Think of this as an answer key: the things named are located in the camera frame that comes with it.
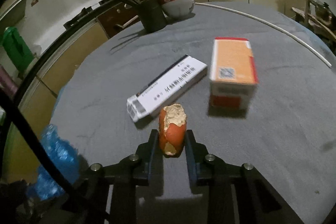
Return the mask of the bitten orange fruit peel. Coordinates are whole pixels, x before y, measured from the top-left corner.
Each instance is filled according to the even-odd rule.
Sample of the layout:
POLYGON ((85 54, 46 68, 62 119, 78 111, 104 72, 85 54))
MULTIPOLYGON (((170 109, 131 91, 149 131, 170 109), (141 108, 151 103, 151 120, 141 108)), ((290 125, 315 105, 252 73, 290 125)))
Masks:
POLYGON ((179 156, 187 130, 187 115, 181 104, 165 106, 159 113, 159 147, 166 157, 179 156))

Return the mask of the blue plastic bag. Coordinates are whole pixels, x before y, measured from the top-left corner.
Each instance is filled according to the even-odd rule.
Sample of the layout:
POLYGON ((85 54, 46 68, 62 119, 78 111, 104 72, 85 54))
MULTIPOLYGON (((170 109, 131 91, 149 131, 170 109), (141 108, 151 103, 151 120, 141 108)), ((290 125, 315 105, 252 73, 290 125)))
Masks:
MULTIPOLYGON (((56 168, 68 182, 73 184, 79 178, 80 164, 77 149, 72 147, 69 141, 60 138, 58 128, 54 124, 44 128, 41 144, 56 168)), ((39 166, 37 182, 30 185, 26 193, 29 198, 45 201, 63 195, 64 190, 44 167, 39 166)))

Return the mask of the long white medicine box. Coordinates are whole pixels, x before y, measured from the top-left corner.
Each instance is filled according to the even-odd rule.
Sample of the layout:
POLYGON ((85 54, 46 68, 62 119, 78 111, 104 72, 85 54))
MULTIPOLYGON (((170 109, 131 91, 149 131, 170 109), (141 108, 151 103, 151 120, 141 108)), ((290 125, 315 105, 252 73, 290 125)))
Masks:
POLYGON ((194 57, 184 55, 159 76, 126 101, 126 110, 132 121, 155 117, 166 105, 173 103, 185 91, 207 75, 207 65, 194 57))

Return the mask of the orange white carton box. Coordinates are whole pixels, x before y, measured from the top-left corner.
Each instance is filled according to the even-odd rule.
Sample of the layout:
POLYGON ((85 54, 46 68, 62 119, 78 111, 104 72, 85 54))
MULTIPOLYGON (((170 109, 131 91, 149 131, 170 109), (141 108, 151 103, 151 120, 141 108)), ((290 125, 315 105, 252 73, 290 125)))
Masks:
POLYGON ((248 39, 214 39, 210 65, 210 105, 247 110, 258 86, 252 48, 248 39))

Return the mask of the dark chopstick holder cup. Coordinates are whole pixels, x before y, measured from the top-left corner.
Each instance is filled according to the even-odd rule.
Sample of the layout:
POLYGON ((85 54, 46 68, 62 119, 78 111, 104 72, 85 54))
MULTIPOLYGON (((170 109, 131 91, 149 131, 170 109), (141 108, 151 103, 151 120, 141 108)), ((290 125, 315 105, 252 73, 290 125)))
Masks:
POLYGON ((147 34, 167 26, 167 20, 158 0, 145 0, 138 5, 138 16, 147 34))

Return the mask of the lower counter cabinets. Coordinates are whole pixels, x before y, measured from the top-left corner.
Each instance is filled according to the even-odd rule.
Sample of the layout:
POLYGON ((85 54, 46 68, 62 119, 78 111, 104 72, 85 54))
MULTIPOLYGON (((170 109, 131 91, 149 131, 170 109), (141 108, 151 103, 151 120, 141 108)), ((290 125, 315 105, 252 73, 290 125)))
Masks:
POLYGON ((40 79, 27 100, 9 99, 23 120, 4 121, 10 127, 1 133, 4 182, 37 181, 40 161, 28 141, 40 142, 51 124, 76 149, 82 168, 94 162, 114 164, 133 153, 159 127, 159 117, 146 115, 133 121, 127 100, 185 56, 204 63, 205 75, 194 78, 185 64, 148 101, 174 94, 181 79, 187 79, 188 88, 175 102, 183 106, 187 128, 196 137, 236 164, 252 161, 267 177, 293 173, 293 163, 304 156, 296 145, 303 143, 308 131, 311 74, 316 68, 328 71, 306 47, 317 48, 319 39, 267 7, 187 1, 158 0, 159 5, 180 2, 188 13, 184 18, 167 17, 166 26, 152 33, 136 22, 108 37, 99 21, 90 20, 55 61, 59 70, 48 71, 58 90, 40 79), (244 110, 211 104, 211 60, 217 38, 231 38, 253 53, 247 67, 257 85, 244 110))

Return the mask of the green thermos flask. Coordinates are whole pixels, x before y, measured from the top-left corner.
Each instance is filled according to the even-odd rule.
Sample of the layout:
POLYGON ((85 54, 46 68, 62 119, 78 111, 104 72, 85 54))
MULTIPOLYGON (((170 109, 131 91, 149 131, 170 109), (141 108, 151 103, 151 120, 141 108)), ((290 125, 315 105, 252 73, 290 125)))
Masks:
POLYGON ((34 60, 34 55, 20 36, 16 27, 7 27, 1 35, 1 46, 19 73, 24 73, 34 60))

